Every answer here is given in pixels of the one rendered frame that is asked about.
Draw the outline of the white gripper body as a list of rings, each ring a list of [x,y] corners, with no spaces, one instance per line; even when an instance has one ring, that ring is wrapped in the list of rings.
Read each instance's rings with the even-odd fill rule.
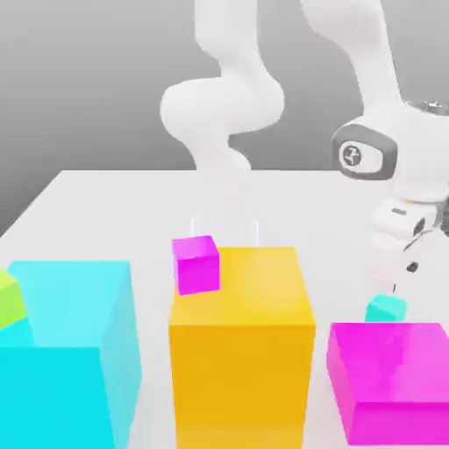
[[[404,253],[422,234],[425,222],[424,217],[396,222],[390,217],[373,218],[368,262],[375,294],[393,294],[405,267]]]

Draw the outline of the small teal cube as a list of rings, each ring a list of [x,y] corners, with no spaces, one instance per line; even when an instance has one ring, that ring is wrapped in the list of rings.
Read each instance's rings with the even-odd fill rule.
[[[397,296],[377,295],[367,305],[366,322],[402,322],[407,302]]]

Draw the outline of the small magenta cube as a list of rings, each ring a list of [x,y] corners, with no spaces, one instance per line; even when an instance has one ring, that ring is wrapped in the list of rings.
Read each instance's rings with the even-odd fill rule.
[[[220,253],[211,235],[173,239],[172,252],[181,296],[220,290]]]

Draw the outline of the small green cube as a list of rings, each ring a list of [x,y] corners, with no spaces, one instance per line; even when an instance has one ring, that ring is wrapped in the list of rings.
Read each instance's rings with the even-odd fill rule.
[[[18,280],[0,268],[0,330],[26,317]]]

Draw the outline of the large magenta box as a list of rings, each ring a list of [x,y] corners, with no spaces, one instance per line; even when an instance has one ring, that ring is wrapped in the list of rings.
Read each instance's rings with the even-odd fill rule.
[[[349,445],[449,445],[440,324],[334,323],[326,366]]]

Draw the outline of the large orange box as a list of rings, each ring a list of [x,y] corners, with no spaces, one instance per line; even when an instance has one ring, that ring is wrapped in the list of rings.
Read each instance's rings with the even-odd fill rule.
[[[316,324],[296,250],[220,255],[220,290],[171,306],[176,449],[302,449]]]

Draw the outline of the large cyan box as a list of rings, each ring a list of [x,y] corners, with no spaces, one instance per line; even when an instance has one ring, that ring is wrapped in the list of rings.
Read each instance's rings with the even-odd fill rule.
[[[17,260],[0,331],[0,449],[126,449],[141,381],[130,264]]]

